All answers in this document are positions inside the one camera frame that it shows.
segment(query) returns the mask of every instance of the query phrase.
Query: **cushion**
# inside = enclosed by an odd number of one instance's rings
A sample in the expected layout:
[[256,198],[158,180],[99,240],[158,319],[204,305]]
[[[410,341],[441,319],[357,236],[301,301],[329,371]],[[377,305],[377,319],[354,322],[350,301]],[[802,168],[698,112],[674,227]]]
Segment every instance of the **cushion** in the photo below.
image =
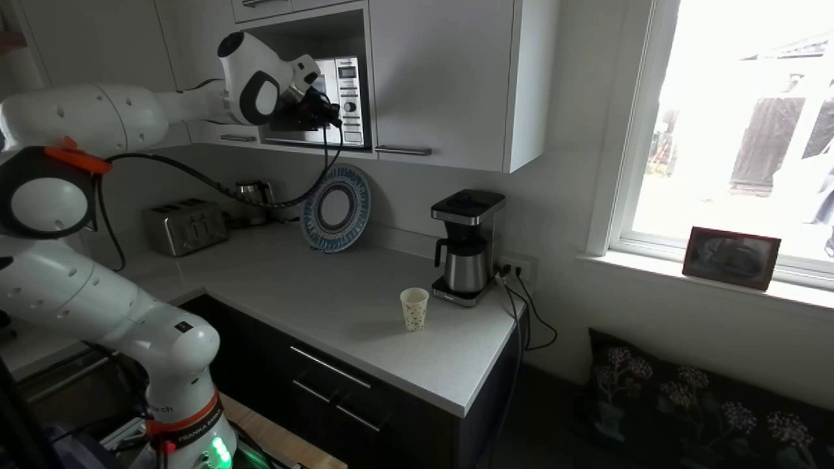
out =
[[661,469],[834,469],[834,410],[588,332],[597,443]]

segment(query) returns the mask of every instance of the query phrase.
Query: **toaster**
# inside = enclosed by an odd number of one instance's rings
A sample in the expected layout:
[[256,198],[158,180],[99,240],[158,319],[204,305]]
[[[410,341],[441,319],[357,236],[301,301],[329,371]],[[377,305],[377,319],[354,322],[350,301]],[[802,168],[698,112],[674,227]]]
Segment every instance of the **toaster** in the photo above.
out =
[[201,198],[154,205],[144,224],[152,248],[172,258],[230,240],[221,208]]

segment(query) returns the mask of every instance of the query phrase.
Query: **photo frame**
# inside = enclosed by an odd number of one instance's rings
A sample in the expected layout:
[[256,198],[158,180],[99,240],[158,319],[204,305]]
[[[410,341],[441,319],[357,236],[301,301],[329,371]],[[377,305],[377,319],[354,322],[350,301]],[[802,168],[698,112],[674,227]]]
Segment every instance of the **photo frame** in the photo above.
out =
[[774,275],[780,244],[780,236],[694,227],[686,244],[682,272],[765,289]]

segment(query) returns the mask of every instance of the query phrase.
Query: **white countertop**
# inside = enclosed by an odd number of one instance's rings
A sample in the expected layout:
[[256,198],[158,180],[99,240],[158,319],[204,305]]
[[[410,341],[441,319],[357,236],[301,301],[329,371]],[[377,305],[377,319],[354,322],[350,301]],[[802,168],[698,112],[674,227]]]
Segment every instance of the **white countertop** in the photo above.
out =
[[132,254],[127,275],[166,301],[209,292],[457,417],[468,410],[513,330],[492,287],[476,306],[429,300],[424,327],[410,332],[399,292],[429,287],[441,275],[429,259],[367,244],[324,254],[295,224],[232,232],[180,259]]

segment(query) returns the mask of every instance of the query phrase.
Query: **white cabinet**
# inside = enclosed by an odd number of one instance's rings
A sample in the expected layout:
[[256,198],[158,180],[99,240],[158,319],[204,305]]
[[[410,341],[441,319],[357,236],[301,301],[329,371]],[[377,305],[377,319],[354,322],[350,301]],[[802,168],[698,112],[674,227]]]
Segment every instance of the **white cabinet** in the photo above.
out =
[[[17,0],[47,85],[136,82],[172,91],[154,0]],[[185,143],[172,128],[161,146]]]
[[[221,81],[218,42],[238,31],[230,0],[157,0],[161,31],[170,47],[176,87],[188,91],[205,81]],[[258,129],[247,125],[188,125],[193,143],[253,146]]]
[[558,0],[369,0],[376,151],[513,171],[544,149]]
[[357,0],[230,0],[238,20],[258,20],[271,16],[290,16],[301,9],[331,8]]
[[[282,60],[299,53],[312,57],[359,57],[365,63],[365,9],[359,1],[344,1],[325,9],[301,9],[265,20],[234,22],[230,0],[157,0],[161,29],[170,43],[172,66],[180,87],[193,87],[210,77],[221,77],[215,57],[218,42],[230,31],[247,31],[268,43]],[[253,125],[188,125],[193,143],[241,146],[265,151],[292,151],[320,156],[320,149],[265,143],[261,128]],[[365,156],[367,151],[344,151],[344,156]]]

